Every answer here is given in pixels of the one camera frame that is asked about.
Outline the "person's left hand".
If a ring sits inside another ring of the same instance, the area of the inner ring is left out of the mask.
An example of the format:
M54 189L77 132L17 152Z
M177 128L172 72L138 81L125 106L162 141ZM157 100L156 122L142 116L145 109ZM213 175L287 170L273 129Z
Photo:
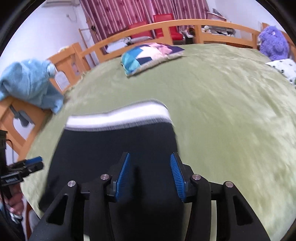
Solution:
M20 184L10 186L11 197L4 195L5 203L10 206L9 211L15 215L21 215L24 210L23 193Z

